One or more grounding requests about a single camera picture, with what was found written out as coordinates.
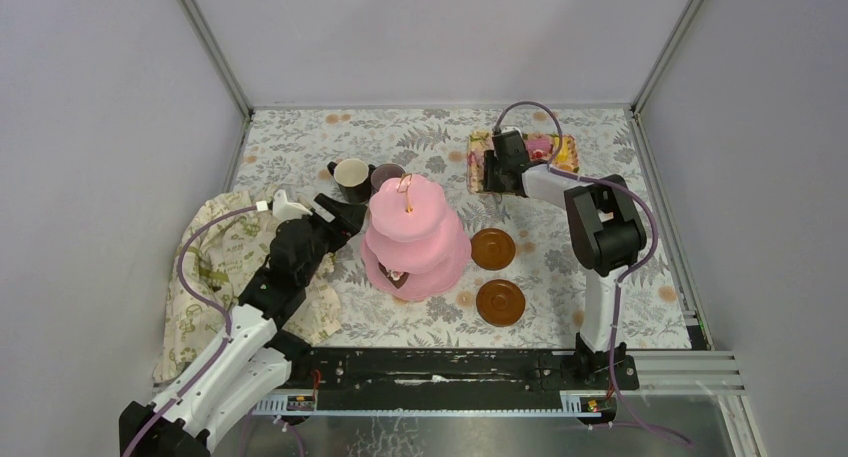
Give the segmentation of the yellow cake slice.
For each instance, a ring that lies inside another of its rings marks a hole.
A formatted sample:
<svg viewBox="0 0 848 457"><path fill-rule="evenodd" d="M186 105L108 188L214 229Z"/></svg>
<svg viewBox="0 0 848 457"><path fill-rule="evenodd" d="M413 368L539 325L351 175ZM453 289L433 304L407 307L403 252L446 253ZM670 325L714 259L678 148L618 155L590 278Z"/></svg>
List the yellow cake slice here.
<svg viewBox="0 0 848 457"><path fill-rule="evenodd" d="M564 137L562 140L562 147L557 155L556 165L559 168L569 170L571 172L573 172L574 168L578 166L575 158L574 142L569 136Z"/></svg>

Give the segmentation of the chocolate cake slice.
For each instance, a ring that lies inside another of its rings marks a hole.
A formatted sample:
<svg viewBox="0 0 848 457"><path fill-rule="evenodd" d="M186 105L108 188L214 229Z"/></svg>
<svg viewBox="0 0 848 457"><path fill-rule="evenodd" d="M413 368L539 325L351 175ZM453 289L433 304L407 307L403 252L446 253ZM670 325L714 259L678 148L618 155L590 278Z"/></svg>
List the chocolate cake slice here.
<svg viewBox="0 0 848 457"><path fill-rule="evenodd" d="M404 287L410 276L409 272L390 269L381 262L378 263L378 269L387 281L396 289Z"/></svg>

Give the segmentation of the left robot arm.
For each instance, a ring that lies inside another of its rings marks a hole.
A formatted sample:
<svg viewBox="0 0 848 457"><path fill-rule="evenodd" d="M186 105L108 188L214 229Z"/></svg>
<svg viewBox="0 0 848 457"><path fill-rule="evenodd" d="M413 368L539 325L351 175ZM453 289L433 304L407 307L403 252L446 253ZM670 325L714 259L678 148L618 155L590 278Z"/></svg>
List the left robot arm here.
<svg viewBox="0 0 848 457"><path fill-rule="evenodd" d="M230 310L213 307L224 326L186 370L148 404L133 401L119 418L124 456L208 456L272 389L296 388L309 378L311 349L284 326L301 307L325 256L363 227L367 208L318 194L325 219L282 197L253 205L282 221L263 263Z"/></svg>

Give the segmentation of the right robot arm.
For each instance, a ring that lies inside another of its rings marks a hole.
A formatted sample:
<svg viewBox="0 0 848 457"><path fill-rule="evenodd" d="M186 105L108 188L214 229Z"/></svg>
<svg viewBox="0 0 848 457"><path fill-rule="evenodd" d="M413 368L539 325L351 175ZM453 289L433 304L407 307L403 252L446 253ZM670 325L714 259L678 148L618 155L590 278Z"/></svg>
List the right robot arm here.
<svg viewBox="0 0 848 457"><path fill-rule="evenodd" d="M621 280L638 261L647 233L639 202L618 175L579 176L530 159L523 134L497 129L484 152L483 189L548 202L563 209L574 256L586 275L584 321L575 341L573 373L597 389L613 375L626 345L618 336Z"/></svg>

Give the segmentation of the floral yellow tray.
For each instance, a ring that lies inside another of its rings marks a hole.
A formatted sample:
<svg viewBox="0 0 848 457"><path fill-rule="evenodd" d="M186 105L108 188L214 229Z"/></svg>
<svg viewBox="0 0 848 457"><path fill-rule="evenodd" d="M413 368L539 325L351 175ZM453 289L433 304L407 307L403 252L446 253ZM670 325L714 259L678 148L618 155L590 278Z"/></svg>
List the floral yellow tray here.
<svg viewBox="0 0 848 457"><path fill-rule="evenodd" d="M580 169L580 164L579 164L579 156L578 156L576 141L575 141L575 138L572 135L565 134L564 137L566 137L566 136L569 136L574 142L575 158L577 160L578 166L576 168L574 168L572 173L578 173L579 169ZM545 133L533 132L533 133L523 133L522 134L522 139L524 141L524 145L525 145L525 141L528 138L537 138L537 137L549 137L550 138L552 145L553 145L553 150L552 150L550 158L554 155L554 151L556 150L556 148L558 146L562 147L562 140L564 138L564 137L560 138L557 134L554 134L554 133L545 134ZM485 193L485 190L484 190L484 187L483 187L484 153L488 150L493 150L493 149L494 149L493 134L492 134L491 131L475 130L470 134L469 145L468 145L468 158L467 158L467 161L468 161L468 188L469 188L470 192L472 192L472 193ZM571 172L569 170L559 168L556 165L556 158L554 159L554 166L556 168L558 168L559 170Z"/></svg>

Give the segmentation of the cream green patterned cloth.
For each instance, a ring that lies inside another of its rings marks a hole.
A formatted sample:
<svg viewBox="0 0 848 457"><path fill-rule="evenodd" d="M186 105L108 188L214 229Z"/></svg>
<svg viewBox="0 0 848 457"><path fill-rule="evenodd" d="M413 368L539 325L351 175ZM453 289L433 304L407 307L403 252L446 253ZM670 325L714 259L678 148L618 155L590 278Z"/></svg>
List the cream green patterned cloth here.
<svg viewBox="0 0 848 457"><path fill-rule="evenodd" d="M228 212L254 207L247 191L220 194L197 211L183 233L177 251L186 250L183 275L204 298L229 309L255 271L264 262L279 221L269 212L249 212L220 222L192 243L188 239L201 226ZM311 345L340 331L341 301L329 284L335 256L323 261L306 290L305 302L284 329ZM153 372L156 384L176 379L224 326L220 312L193 297L172 271L165 303L165 328L160 360Z"/></svg>

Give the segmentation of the brown wooden saucer far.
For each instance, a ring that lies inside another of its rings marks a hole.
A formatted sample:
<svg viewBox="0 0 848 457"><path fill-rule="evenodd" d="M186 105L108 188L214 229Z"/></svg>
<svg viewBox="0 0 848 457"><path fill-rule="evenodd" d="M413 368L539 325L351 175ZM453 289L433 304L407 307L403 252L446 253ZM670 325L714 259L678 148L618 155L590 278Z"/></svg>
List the brown wooden saucer far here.
<svg viewBox="0 0 848 457"><path fill-rule="evenodd" d="M516 256L514 240L501 229L481 229L470 242L472 260L485 270L502 270L508 267Z"/></svg>

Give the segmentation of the brown wooden saucer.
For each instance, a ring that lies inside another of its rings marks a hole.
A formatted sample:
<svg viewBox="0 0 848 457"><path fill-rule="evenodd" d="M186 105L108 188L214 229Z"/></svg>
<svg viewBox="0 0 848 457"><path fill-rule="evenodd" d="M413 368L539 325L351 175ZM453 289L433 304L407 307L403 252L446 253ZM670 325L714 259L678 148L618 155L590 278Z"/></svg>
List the brown wooden saucer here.
<svg viewBox="0 0 848 457"><path fill-rule="evenodd" d="M480 287L475 304L484 321L494 326L507 327L517 323L523 316L526 298L513 282L495 279Z"/></svg>
<svg viewBox="0 0 848 457"><path fill-rule="evenodd" d="M502 270L508 267L516 256L514 240L501 229L481 229L470 242L472 260L485 270Z"/></svg>

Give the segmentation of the black mug white inside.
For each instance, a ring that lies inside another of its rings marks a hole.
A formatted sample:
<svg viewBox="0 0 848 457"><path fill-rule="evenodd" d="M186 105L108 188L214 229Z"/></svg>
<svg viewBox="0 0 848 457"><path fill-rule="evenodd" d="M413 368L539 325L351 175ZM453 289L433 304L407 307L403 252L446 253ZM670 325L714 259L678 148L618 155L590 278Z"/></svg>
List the black mug white inside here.
<svg viewBox="0 0 848 457"><path fill-rule="evenodd" d="M326 168L336 182L344 199L351 204L365 204L372 195L371 176L376 170L373 164L357 158L329 162Z"/></svg>

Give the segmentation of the pink three-tier cake stand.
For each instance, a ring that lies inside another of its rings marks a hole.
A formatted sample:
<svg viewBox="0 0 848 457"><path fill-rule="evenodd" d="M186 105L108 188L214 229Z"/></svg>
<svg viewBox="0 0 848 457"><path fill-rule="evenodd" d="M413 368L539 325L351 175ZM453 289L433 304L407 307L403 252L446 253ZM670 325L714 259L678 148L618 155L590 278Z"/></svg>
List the pink three-tier cake stand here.
<svg viewBox="0 0 848 457"><path fill-rule="evenodd" d="M443 187L420 174L386 181L369 201L370 221L360 255L375 288L410 302L452 289L471 260L470 237ZM409 272L394 288L378 269Z"/></svg>

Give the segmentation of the dark purple cup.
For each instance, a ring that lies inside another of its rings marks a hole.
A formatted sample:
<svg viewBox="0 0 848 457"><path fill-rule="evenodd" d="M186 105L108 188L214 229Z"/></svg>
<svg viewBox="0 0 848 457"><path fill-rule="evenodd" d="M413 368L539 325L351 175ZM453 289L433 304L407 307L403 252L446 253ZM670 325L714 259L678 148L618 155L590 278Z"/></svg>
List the dark purple cup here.
<svg viewBox="0 0 848 457"><path fill-rule="evenodd" d="M398 164L386 163L375 166L370 173L372 193L376 194L386 181L393 178L401 178L404 174L404 168Z"/></svg>

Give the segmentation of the floral grey tablecloth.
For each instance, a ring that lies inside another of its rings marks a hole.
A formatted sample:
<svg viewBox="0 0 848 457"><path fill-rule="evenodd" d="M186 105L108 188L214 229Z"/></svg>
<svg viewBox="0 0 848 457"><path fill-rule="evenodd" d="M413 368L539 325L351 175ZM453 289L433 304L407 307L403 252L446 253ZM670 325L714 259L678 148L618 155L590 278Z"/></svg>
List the floral grey tablecloth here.
<svg viewBox="0 0 848 457"><path fill-rule="evenodd" d="M564 211L544 202L472 194L467 184L468 140L490 130L499 110L365 109L261 110L255 113L234 190L266 194L296 186L311 199L340 194L326 164L359 158L394 163L445 189L466 233L508 233L516 257L488 271L469 261L455 287L421 302L406 302L372 286L359 254L362 234L340 251L329 285L341 302L341 329L325 347L570 348L584 323L585 276L573 256ZM555 110L564 134L576 140L580 173L619 174L650 199L622 109ZM478 314L478 289L493 279L515 283L526 299L509 327ZM677 285L662 246L623 289L619 335L631 348L689 349Z"/></svg>

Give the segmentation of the brown wooden saucer near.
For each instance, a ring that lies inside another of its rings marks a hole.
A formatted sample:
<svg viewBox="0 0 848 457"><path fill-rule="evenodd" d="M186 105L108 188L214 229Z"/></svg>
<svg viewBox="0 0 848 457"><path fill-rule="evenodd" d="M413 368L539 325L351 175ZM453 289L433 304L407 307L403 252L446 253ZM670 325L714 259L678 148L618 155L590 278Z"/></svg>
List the brown wooden saucer near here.
<svg viewBox="0 0 848 457"><path fill-rule="evenodd" d="M480 287L475 304L484 321L494 326L507 327L517 323L523 316L526 298L513 282L495 279Z"/></svg>

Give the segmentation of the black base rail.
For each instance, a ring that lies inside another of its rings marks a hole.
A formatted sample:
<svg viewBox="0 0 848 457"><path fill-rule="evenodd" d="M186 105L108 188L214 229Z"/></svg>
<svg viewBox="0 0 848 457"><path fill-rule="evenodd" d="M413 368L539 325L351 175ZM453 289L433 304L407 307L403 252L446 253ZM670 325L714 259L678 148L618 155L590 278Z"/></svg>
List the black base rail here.
<svg viewBox="0 0 848 457"><path fill-rule="evenodd" d="M263 398L264 415L518 416L607 422L635 391L632 356L560 349L316 348Z"/></svg>

